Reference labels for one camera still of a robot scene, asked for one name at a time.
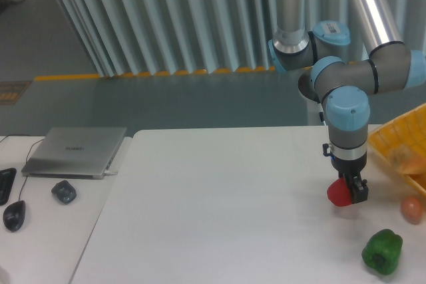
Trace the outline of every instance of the laptop logo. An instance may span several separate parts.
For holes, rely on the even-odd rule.
[[[70,150],[72,150],[72,151],[83,151],[84,149],[85,149],[84,146],[67,146],[67,147],[65,147],[65,150],[67,150],[67,151],[70,151]]]

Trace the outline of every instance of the yellow plastic crate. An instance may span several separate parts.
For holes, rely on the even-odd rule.
[[[405,144],[412,151],[426,156],[426,103],[398,116],[369,133],[369,149],[389,166],[387,154],[392,148]],[[426,174],[401,177],[426,198]]]

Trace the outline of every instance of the blue joint cap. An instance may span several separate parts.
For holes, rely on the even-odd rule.
[[[317,77],[320,75],[322,70],[327,68],[328,66],[334,64],[334,63],[344,63],[339,57],[335,56],[328,56],[324,57],[323,59],[320,59],[319,61],[314,64],[311,70],[311,80],[312,83],[315,86],[315,81],[317,80]]]
[[[355,86],[341,86],[327,99],[325,113],[330,124],[343,131],[356,131],[368,123],[370,105],[364,91]]]
[[[279,73],[287,73],[287,70],[281,65],[281,62],[277,57],[277,54],[274,50],[274,44],[272,43],[272,40],[268,41],[268,47],[269,47],[269,51],[271,53],[272,64],[274,65],[275,70],[278,71]]]
[[[329,45],[347,46],[351,43],[349,28],[339,21],[321,21],[315,25],[313,32],[315,37]]]
[[[411,64],[410,71],[408,74],[407,82],[405,83],[406,88],[413,86],[419,86],[426,81],[426,58],[425,55],[418,50],[411,51]]]

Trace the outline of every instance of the green bell pepper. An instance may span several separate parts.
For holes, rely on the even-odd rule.
[[[401,254],[402,237],[390,229],[382,229],[371,237],[362,251],[364,263],[382,275],[396,270]]]

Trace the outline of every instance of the red object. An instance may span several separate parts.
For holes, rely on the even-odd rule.
[[[346,186],[345,179],[338,178],[327,189],[327,197],[335,206],[350,206],[351,192]]]

